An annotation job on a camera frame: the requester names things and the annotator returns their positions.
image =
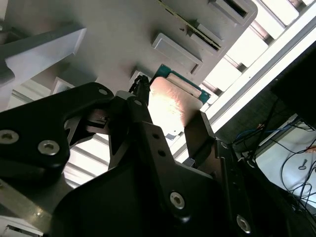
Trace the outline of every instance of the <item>metal plate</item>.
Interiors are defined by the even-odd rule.
[[[183,130],[203,105],[200,100],[163,77],[156,78],[150,89],[148,109],[153,123],[160,126],[165,134]]]

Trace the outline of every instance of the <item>blue cable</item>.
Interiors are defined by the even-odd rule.
[[[266,131],[265,133],[268,133],[268,132],[275,132],[275,131],[282,131],[282,130],[285,130],[285,129],[288,129],[290,127],[290,125],[286,125],[284,128],[279,128],[279,129],[274,129],[274,130],[268,130]],[[244,133],[249,133],[249,132],[254,132],[254,131],[257,131],[258,129],[249,129],[249,130],[246,130],[244,132],[241,132],[240,134],[237,135],[237,137],[235,138],[235,141],[241,136],[243,135]]]

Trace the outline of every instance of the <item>screw head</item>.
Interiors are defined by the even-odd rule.
[[[43,155],[54,156],[59,152],[59,145],[55,141],[44,140],[38,145],[38,150]]]
[[[100,92],[101,94],[104,94],[104,95],[107,95],[107,94],[108,94],[108,92],[107,92],[106,90],[104,90],[104,89],[99,89],[99,92]]]
[[[12,144],[19,140],[19,134],[12,130],[0,131],[0,144]]]
[[[226,145],[225,142],[220,142],[220,144],[222,145],[222,147],[224,147],[225,149],[228,149],[228,146]]]
[[[251,233],[251,228],[250,228],[249,223],[246,221],[246,219],[244,219],[240,215],[237,215],[237,224],[246,234]]]
[[[142,102],[140,102],[139,100],[134,100],[134,102],[135,102],[136,105],[139,105],[139,106],[142,105]]]
[[[184,199],[179,193],[172,192],[170,194],[170,201],[177,209],[181,210],[184,208],[184,205],[185,205]]]

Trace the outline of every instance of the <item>gray metal panel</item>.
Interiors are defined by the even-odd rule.
[[[153,43],[153,48],[181,64],[191,74],[195,74],[199,71],[203,62],[188,52],[186,49],[178,45],[172,39],[165,36],[163,33],[159,33]]]
[[[6,22],[30,34],[76,21],[87,28],[72,66],[98,76],[114,93],[127,90],[135,67],[154,74],[161,64],[200,84],[255,17],[241,26],[227,18],[208,0],[165,0],[190,22],[196,20],[224,40],[220,55],[212,56],[190,39],[185,24],[168,13],[156,0],[11,0]],[[159,32],[170,37],[203,66],[195,74],[152,48]]]

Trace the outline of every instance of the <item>bright light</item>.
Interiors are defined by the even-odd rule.
[[[258,7],[256,22],[258,22],[272,38],[277,39],[285,29],[284,25],[260,0],[252,1]]]
[[[241,72],[223,58],[205,80],[221,91],[225,91],[240,75]]]
[[[248,28],[227,52],[227,55],[235,62],[250,67],[267,48],[268,45]]]
[[[262,2],[288,26],[294,21],[299,13],[288,0],[262,0]]]

